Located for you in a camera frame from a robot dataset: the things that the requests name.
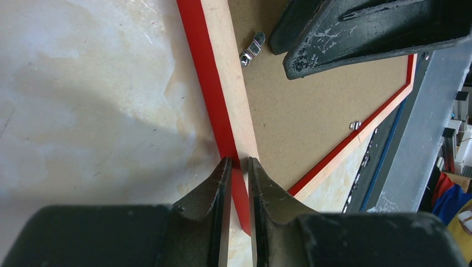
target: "red cloth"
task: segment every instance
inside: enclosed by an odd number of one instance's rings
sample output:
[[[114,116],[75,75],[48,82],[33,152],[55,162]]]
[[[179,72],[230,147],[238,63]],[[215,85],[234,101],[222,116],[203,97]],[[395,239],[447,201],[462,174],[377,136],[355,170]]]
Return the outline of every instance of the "red cloth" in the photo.
[[[441,172],[439,176],[439,181],[437,181],[436,189],[434,190],[434,194],[432,195],[432,206],[436,204],[436,200],[440,198],[446,191],[451,189],[455,185],[454,182],[449,179],[448,175],[444,172]]]

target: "red edge strip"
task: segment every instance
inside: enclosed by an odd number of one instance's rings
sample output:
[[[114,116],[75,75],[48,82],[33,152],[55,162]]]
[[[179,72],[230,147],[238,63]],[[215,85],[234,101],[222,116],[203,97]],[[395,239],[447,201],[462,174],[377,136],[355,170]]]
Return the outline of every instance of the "red edge strip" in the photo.
[[[220,156],[233,159],[232,196],[243,231],[250,235],[249,197],[240,169],[223,88],[200,0],[177,0]]]
[[[411,83],[412,83],[412,71],[415,55],[408,56],[408,69],[406,73],[406,83],[401,87],[387,102],[380,106],[365,122],[359,130],[351,133],[346,139],[344,139],[338,146],[335,147],[326,157],[324,157],[314,168],[312,168],[307,174],[305,174],[294,186],[292,186],[288,192],[294,196],[298,194],[302,189],[311,182],[316,175],[319,174],[325,166],[327,166],[335,157],[338,155],[357,135],[367,127],[379,114],[382,112],[395,98],[401,94]]]

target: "blue cloth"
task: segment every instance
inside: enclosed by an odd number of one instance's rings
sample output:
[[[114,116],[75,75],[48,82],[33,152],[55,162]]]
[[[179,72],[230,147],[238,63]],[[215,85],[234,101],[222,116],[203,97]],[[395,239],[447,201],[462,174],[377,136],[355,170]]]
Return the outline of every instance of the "blue cloth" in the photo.
[[[472,194],[466,194],[459,185],[454,185],[436,200],[432,213],[439,217],[445,225],[449,225],[456,214],[471,199]]]

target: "brown hardboard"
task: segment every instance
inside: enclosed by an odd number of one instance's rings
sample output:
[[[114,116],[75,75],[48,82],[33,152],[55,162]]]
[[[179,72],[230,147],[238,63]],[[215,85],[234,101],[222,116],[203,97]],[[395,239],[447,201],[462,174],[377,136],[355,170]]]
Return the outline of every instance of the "brown hardboard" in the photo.
[[[236,42],[242,51],[255,32],[267,38],[287,0],[229,0]],[[267,42],[243,68],[260,161],[289,189],[406,80],[407,57],[344,66],[289,81]]]

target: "white marble surface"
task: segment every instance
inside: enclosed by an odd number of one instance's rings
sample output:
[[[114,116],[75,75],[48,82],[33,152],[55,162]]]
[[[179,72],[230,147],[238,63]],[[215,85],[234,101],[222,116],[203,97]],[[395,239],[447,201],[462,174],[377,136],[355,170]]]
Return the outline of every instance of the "white marble surface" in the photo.
[[[49,204],[172,203],[219,161],[175,1],[2,1],[0,261]],[[230,266],[249,266],[232,216]]]
[[[364,140],[303,202],[319,212],[342,212],[372,135]]]

